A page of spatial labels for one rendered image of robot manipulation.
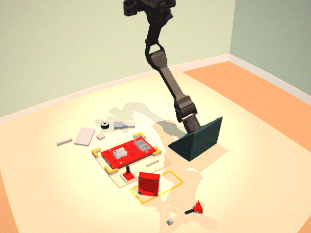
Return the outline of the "small pale pink block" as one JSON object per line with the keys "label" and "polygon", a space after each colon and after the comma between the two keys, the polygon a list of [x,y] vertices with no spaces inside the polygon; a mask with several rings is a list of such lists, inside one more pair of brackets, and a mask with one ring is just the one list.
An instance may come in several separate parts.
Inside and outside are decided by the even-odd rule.
{"label": "small pale pink block", "polygon": [[105,135],[101,133],[101,134],[97,135],[97,138],[98,138],[99,140],[102,140],[102,139],[105,138]]}

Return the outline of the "small black tyre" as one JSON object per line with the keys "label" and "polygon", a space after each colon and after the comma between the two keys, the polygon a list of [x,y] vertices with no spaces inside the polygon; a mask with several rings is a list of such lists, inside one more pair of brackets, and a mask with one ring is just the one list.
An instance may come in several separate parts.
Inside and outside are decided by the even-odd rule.
{"label": "small black tyre", "polygon": [[107,122],[107,121],[101,122],[101,128],[103,128],[103,129],[109,128],[109,122]]}

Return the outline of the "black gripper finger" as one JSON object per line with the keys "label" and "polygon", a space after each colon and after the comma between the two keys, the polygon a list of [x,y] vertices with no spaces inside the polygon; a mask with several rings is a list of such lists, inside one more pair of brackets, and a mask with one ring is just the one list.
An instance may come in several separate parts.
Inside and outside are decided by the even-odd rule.
{"label": "black gripper finger", "polygon": [[138,0],[148,9],[155,9],[157,8],[157,1],[156,0]]}
{"label": "black gripper finger", "polygon": [[136,0],[136,3],[137,3],[137,11],[140,12],[140,11],[145,11],[145,6],[140,3],[138,0]]}

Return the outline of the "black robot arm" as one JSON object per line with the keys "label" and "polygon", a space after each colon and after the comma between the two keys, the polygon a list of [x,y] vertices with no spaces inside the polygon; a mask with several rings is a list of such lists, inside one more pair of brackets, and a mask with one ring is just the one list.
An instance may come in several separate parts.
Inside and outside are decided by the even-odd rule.
{"label": "black robot arm", "polygon": [[[173,18],[170,8],[166,8],[162,14],[150,15],[150,12],[146,13],[147,21],[150,24],[147,38],[145,39],[146,49],[145,56],[147,63],[155,70],[159,72],[167,88],[174,98],[174,108],[176,112],[176,118],[179,123],[183,122],[184,128],[187,132],[186,135],[194,132],[195,130],[202,128],[198,122],[196,114],[198,114],[195,103],[191,100],[189,95],[184,95],[177,84],[175,78],[167,67],[167,57],[164,48],[160,45],[158,39],[161,28],[166,25],[169,19]],[[157,44],[160,50],[150,52],[150,46]],[[183,119],[184,117],[192,114],[191,116]]]}

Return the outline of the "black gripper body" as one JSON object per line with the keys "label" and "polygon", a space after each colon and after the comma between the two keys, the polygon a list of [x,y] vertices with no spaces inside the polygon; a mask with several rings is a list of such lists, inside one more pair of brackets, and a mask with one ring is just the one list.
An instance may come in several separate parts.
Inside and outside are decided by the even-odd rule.
{"label": "black gripper body", "polygon": [[[157,8],[148,9],[145,7],[145,13],[150,12],[150,15],[159,15],[162,14],[166,8],[172,8],[176,6],[176,0],[156,0]],[[136,0],[125,0],[123,2],[123,9],[125,16],[133,16],[136,15],[137,12],[137,3]]]}

